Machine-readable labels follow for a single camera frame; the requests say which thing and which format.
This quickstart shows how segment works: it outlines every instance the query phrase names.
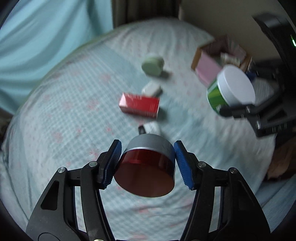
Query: red rectangular box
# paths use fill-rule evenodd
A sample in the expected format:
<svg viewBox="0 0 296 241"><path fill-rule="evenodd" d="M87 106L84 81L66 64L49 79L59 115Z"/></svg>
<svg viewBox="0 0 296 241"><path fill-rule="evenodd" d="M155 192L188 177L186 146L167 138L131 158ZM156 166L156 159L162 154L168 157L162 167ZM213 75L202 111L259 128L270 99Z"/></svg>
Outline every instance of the red rectangular box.
<svg viewBox="0 0 296 241"><path fill-rule="evenodd" d="M123 93L119 101L122 112L157 118L159 98Z"/></svg>

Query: white wall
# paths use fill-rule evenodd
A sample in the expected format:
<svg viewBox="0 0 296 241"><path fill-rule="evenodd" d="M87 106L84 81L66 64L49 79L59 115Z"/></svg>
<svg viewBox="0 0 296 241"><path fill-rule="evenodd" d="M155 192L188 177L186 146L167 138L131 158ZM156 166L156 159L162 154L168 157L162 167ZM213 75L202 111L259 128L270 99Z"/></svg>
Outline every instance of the white wall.
<svg viewBox="0 0 296 241"><path fill-rule="evenodd" d="M183 20L214 37L230 35L255 60L279 55L252 15L271 12L285 16L291 22L277 0L183 0L181 8Z"/></svg>

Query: red cylindrical container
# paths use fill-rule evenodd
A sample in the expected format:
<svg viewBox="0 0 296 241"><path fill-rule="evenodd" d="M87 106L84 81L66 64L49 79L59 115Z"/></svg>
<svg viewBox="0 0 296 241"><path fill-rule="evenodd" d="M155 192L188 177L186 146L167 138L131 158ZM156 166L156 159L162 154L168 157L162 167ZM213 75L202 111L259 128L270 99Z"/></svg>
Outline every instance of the red cylindrical container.
<svg viewBox="0 0 296 241"><path fill-rule="evenodd" d="M175 185L175 151L165 138L142 134L124 151L114 175L125 190L138 196L159 197Z"/></svg>

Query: brown box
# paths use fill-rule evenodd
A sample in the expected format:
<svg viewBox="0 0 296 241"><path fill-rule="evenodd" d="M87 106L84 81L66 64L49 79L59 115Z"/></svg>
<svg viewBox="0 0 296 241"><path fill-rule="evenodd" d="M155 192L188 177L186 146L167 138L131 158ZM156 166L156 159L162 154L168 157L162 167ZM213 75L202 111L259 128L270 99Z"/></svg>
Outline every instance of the brown box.
<svg viewBox="0 0 296 241"><path fill-rule="evenodd" d="M198 65L202 51L206 52L211 57L217 58L220 58L220 53L233 55L241 60L239 68L244 72L247 71L252 61L252 56L250 54L245 52L243 48L233 41L228 35L224 35L215 39L211 43L197 48L191 64L191 69L194 71Z"/></svg>

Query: white round lid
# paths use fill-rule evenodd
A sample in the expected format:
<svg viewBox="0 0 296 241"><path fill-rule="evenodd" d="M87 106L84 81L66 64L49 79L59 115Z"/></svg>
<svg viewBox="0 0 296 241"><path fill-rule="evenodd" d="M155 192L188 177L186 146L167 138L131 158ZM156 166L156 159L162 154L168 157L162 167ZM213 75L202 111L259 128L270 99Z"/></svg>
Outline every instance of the white round lid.
<svg viewBox="0 0 296 241"><path fill-rule="evenodd" d="M245 73L238 67L227 64L217 76L218 88L229 106L255 104L255 91Z"/></svg>

